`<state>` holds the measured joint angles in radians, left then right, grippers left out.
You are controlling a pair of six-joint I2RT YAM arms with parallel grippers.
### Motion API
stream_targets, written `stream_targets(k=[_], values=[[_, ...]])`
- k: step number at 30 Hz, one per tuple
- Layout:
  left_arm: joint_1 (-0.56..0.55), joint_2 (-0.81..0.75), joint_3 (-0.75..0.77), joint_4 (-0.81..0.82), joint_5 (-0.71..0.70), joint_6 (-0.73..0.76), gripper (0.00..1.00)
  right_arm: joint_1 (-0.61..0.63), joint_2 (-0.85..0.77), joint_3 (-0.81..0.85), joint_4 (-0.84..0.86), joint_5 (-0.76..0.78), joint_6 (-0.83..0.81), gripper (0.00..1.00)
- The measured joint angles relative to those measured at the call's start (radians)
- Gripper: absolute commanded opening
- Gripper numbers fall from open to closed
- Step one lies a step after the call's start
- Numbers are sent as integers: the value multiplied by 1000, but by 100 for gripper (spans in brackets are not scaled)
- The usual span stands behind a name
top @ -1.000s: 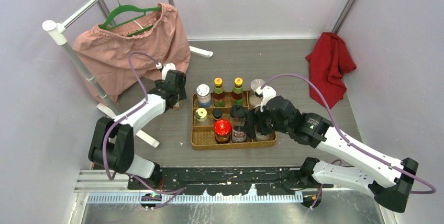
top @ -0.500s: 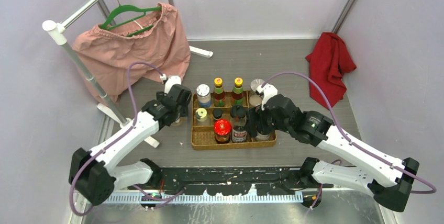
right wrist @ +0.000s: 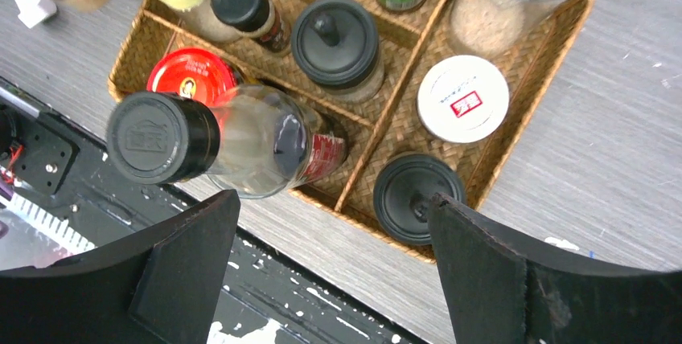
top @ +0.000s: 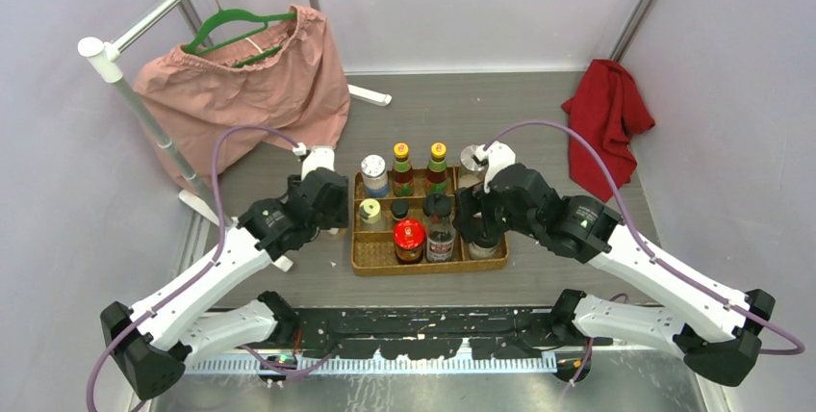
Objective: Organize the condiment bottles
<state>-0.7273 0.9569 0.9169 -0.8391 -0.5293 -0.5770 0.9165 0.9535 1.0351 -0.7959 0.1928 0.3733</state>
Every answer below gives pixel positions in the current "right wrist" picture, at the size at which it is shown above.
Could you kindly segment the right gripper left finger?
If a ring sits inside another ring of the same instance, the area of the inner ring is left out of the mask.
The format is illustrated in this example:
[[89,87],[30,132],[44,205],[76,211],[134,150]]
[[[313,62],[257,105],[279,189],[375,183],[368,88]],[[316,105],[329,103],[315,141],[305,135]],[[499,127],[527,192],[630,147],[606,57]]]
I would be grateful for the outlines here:
[[234,190],[46,268],[1,274],[4,343],[205,343],[240,214]]

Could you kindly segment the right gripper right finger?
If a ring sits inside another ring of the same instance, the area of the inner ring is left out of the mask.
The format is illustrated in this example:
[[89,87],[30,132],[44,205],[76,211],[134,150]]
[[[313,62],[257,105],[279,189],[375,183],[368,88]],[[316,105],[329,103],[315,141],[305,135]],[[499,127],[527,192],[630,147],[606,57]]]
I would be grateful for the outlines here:
[[459,343],[678,343],[681,273],[582,256],[437,194],[427,211]]

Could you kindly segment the clear vinegar bottle red label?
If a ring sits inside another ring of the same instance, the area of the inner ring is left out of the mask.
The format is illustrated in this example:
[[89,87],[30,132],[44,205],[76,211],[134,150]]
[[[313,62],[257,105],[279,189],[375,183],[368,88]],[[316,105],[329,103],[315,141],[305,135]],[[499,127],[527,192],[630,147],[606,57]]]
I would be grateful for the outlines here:
[[135,92],[109,117],[107,151],[139,184],[199,176],[263,199],[325,178],[347,159],[349,142],[335,119],[280,89],[246,84],[215,104],[170,92]]

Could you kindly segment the white lid sauce jar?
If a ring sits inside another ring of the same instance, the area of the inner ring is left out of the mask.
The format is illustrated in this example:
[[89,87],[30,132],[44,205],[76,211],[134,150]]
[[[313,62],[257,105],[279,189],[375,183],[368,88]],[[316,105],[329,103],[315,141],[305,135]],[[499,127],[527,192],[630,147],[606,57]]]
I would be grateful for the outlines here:
[[455,55],[433,65],[417,90],[417,115],[435,137],[457,144],[480,141],[507,115],[510,90],[503,73],[474,55]]

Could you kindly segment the woven divided tray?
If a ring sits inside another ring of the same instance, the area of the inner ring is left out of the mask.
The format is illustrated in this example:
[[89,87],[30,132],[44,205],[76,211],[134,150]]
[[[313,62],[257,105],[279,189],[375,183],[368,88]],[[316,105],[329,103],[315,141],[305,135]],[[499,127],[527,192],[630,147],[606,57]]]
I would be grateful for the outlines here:
[[[274,0],[293,22],[315,0]],[[447,42],[452,0],[426,0],[414,12],[393,14],[376,0],[356,0],[374,17],[381,36],[386,77],[379,93],[360,104],[344,103],[306,78],[292,56],[272,55],[244,39],[214,44],[187,31],[159,0],[143,0],[109,75],[109,93],[121,100],[146,87],[154,66],[173,50],[200,47],[242,71],[280,86],[297,100],[340,121],[351,139],[344,164],[330,177],[294,189],[316,207],[372,233],[410,256],[435,261],[428,247],[410,247],[388,236],[373,209],[373,187],[386,162],[404,152],[430,154],[457,172],[469,207],[479,209],[504,163],[582,29],[594,0],[568,0],[508,52],[495,59],[510,88],[502,125],[490,136],[455,144],[427,132],[417,117],[421,80],[437,62],[453,55]]]

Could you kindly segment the small black cap bottle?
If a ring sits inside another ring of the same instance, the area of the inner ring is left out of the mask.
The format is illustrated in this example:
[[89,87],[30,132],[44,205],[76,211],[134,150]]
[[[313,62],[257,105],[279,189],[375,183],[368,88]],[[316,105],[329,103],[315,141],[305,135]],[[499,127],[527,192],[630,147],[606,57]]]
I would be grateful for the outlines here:
[[274,55],[290,49],[291,28],[273,0],[210,0],[214,15]]

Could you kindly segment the black lid spice grinder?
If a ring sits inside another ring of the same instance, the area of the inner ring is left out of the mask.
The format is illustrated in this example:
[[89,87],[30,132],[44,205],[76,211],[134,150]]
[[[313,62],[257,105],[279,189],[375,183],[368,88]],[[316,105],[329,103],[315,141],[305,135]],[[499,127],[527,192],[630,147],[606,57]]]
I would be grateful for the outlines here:
[[291,51],[313,83],[337,100],[371,100],[384,82],[380,34],[355,0],[316,0],[297,17]]

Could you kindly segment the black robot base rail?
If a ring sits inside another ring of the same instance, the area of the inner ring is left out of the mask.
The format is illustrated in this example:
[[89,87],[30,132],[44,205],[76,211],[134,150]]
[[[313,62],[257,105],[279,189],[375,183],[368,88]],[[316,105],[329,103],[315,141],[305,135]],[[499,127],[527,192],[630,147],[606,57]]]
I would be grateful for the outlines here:
[[1,82],[8,208],[68,250],[1,251],[4,343],[416,343],[237,226],[240,200],[132,183],[105,145]]

